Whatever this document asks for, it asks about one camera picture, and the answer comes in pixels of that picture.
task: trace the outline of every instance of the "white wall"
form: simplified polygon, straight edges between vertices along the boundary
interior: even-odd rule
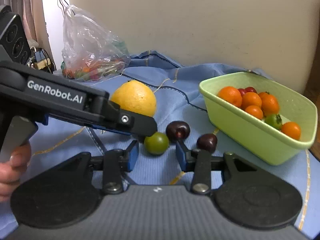
[[[131,53],[156,49],[184,65],[262,68],[302,92],[320,0],[70,0],[122,37]]]
[[[57,69],[60,68],[63,61],[61,50],[63,49],[63,15],[57,5],[58,0],[42,0],[44,9],[44,19],[46,22],[49,43],[52,51],[54,62]]]

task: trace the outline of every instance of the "gray gripper base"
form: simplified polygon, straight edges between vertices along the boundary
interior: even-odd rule
[[[184,186],[135,186],[108,195],[85,220],[61,229],[21,225],[7,240],[306,240],[293,226],[258,231],[224,218]]]

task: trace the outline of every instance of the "curtain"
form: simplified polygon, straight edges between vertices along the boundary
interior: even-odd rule
[[[0,4],[10,5],[12,11],[20,15],[27,39],[37,41],[39,47],[45,49],[53,60],[42,0],[0,0]]]

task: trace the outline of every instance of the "container rim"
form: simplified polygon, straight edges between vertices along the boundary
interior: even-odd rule
[[[236,73],[231,73],[231,74],[226,74],[226,75],[237,75],[241,72],[236,72]],[[257,77],[259,78],[266,78],[266,77],[263,77],[263,76],[260,76],[260,75],[257,75],[255,73],[245,73],[245,74],[251,74],[251,75],[256,75]],[[208,99],[212,100],[214,98],[214,101],[219,104],[220,106],[224,107],[225,109],[233,112],[234,114],[236,114],[237,116],[239,116],[240,118],[243,118],[245,119],[246,121],[252,123],[253,125],[257,126],[258,128],[262,129],[263,131],[265,131],[266,133],[268,133],[269,135],[279,139],[281,142],[285,143],[286,145],[290,146],[290,147],[294,147],[296,149],[308,149],[309,147],[311,147],[311,145],[313,144],[315,138],[316,138],[316,130],[315,129],[313,131],[313,135],[312,135],[312,139],[309,140],[309,141],[297,141],[287,135],[285,135],[284,133],[282,133],[281,131],[273,128],[272,126],[266,124],[265,122],[263,122],[262,120],[259,120],[257,118],[255,118],[254,116],[248,114],[247,112],[243,111],[242,109],[234,106],[233,104],[230,104],[229,102],[219,98],[218,96],[204,90],[203,86],[206,84],[206,83],[209,83],[211,82],[213,79],[215,78],[219,78],[221,76],[217,76],[217,77],[213,77],[213,78],[209,78],[209,79],[206,79],[206,80],[203,80],[200,82],[199,84],[199,91],[200,93],[207,97]],[[277,83],[279,84],[280,86],[286,88],[286,89],[289,89],[292,91],[292,93],[297,93],[299,94],[300,96],[304,97],[303,95],[301,95],[300,93],[276,82],[276,81],[273,81],[271,79],[269,79],[270,82],[274,82],[274,83]],[[315,106],[315,104],[313,102],[311,102],[308,98],[304,97],[306,100],[309,101],[309,103],[311,104],[311,106],[314,108],[314,111],[316,113],[316,120],[318,119],[318,111],[317,111],[317,108]]]

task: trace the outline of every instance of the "fingernail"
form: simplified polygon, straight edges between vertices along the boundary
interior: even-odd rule
[[[13,167],[21,166],[22,165],[22,161],[23,161],[23,158],[19,154],[11,155],[11,157],[10,157],[10,164]]]

